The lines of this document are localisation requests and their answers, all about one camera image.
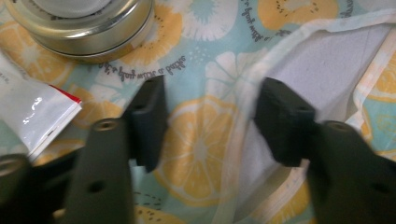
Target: lemon slice print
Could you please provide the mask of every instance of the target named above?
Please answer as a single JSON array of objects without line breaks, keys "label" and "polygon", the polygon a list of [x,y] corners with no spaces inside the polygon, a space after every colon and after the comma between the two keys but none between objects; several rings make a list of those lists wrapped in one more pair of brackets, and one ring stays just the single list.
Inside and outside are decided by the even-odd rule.
[{"label": "lemon slice print", "polygon": [[81,140],[55,140],[35,160],[35,165],[43,165],[56,160],[81,147],[84,147],[84,142]]},{"label": "lemon slice print", "polygon": [[179,218],[166,214],[163,211],[150,209],[140,205],[134,207],[134,220],[136,224],[184,224]]},{"label": "lemon slice print", "polygon": [[371,121],[365,108],[363,108],[362,114],[364,122],[361,125],[361,134],[363,135],[364,140],[371,141],[373,140]]},{"label": "lemon slice print", "polygon": [[232,166],[224,155],[234,114],[235,105],[212,96],[184,103],[171,114],[154,175],[183,203],[207,206],[231,195],[221,187],[221,178]]},{"label": "lemon slice print", "polygon": [[236,21],[238,1],[192,1],[183,13],[183,36],[213,41],[226,36]]},{"label": "lemon slice print", "polygon": [[131,53],[121,58],[127,64],[148,65],[165,56],[181,36],[181,15],[170,7],[156,5],[155,22],[146,40]]},{"label": "lemon slice print", "polygon": [[387,150],[387,151],[378,151],[380,156],[388,158],[389,160],[396,161],[396,149]]},{"label": "lemon slice print", "polygon": [[73,119],[79,128],[89,128],[100,119],[117,118],[122,113],[122,108],[109,102],[107,99],[95,97],[89,91],[77,85],[72,85],[69,91],[82,101],[82,110]]},{"label": "lemon slice print", "polygon": [[285,223],[288,219],[300,215],[309,205],[308,185],[304,182],[294,196],[269,221]]},{"label": "lemon slice print", "polygon": [[396,52],[367,97],[388,103],[396,102]]},{"label": "lemon slice print", "polygon": [[0,48],[31,77],[62,87],[75,64],[41,46],[11,21],[0,28]]},{"label": "lemon slice print", "polygon": [[393,54],[388,66],[381,74],[375,86],[379,91],[390,94],[396,93],[396,52]]},{"label": "lemon slice print", "polygon": [[336,0],[259,0],[258,13],[265,28],[279,30],[287,23],[334,19],[338,4]]}]

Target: white fabric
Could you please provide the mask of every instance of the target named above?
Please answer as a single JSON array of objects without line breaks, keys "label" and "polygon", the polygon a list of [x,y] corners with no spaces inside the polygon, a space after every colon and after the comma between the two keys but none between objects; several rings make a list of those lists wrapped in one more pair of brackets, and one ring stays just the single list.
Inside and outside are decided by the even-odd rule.
[{"label": "white fabric", "polygon": [[[285,82],[303,96],[316,108],[318,120],[344,121],[351,113],[351,93],[389,29],[383,24],[341,33],[318,32],[297,46],[269,73],[270,77]],[[287,177],[281,169],[251,123],[242,158],[235,220],[252,212],[277,186],[274,181]],[[274,175],[277,180],[270,180]]]}]

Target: white paper packet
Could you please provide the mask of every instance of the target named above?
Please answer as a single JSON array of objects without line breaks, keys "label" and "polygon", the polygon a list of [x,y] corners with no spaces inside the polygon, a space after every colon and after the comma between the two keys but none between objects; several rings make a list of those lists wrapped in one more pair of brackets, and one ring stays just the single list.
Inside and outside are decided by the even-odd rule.
[{"label": "white paper packet", "polygon": [[2,51],[0,64],[0,118],[33,161],[81,110],[80,100],[30,78]]}]

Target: orange slice pattern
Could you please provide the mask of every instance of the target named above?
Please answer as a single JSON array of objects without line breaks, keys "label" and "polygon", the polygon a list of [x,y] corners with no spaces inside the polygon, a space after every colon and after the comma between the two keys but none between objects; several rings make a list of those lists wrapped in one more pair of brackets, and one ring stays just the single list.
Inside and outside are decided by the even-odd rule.
[{"label": "orange slice pattern", "polygon": [[389,61],[381,77],[375,84],[379,91],[390,94],[396,93],[396,52]]},{"label": "orange slice pattern", "polygon": [[308,185],[304,182],[291,200],[286,203],[269,223],[284,223],[289,218],[300,215],[309,204]]},{"label": "orange slice pattern", "polygon": [[31,77],[62,87],[75,64],[39,46],[28,32],[11,21],[0,28],[0,48]]},{"label": "orange slice pattern", "polygon": [[73,119],[79,128],[89,128],[100,119],[117,118],[122,113],[122,108],[104,99],[97,99],[90,92],[72,85],[69,91],[82,101],[82,110]]},{"label": "orange slice pattern", "polygon": [[148,65],[165,56],[179,41],[182,19],[172,8],[156,5],[155,22],[148,37],[137,49],[121,58],[124,63]]},{"label": "orange slice pattern", "polygon": [[279,30],[287,23],[334,19],[338,4],[336,0],[259,0],[258,10],[265,28]]},{"label": "orange slice pattern", "polygon": [[221,179],[231,166],[223,159],[234,114],[235,105],[212,96],[184,103],[171,114],[154,174],[182,202],[208,206],[231,195],[221,189]]},{"label": "orange slice pattern", "polygon": [[134,207],[134,217],[137,224],[184,224],[179,218],[165,212],[150,209],[140,205]]}]

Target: black plastic part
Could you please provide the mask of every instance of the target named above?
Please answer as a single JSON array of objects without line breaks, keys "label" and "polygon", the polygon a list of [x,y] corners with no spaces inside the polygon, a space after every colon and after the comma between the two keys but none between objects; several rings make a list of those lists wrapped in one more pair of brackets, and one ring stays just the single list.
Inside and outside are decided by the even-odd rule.
[{"label": "black plastic part", "polygon": [[283,82],[266,78],[254,121],[276,161],[299,166],[315,126],[315,109]]},{"label": "black plastic part", "polygon": [[134,223],[126,130],[122,119],[103,119],[92,126],[79,152],[61,223]]},{"label": "black plastic part", "polygon": [[374,154],[345,123],[328,121],[312,138],[308,183],[318,223],[393,223],[396,163]]},{"label": "black plastic part", "polygon": [[374,154],[343,122],[314,122],[313,107],[279,81],[264,80],[255,122],[274,158],[307,171],[315,216],[323,223],[394,223],[396,162]]},{"label": "black plastic part", "polygon": [[122,115],[131,127],[133,157],[148,172],[157,167],[160,159],[167,117],[163,76],[147,80]]},{"label": "black plastic part", "polygon": [[0,157],[0,223],[34,223],[36,214],[29,204],[31,192],[29,174],[30,162],[24,155]]}]

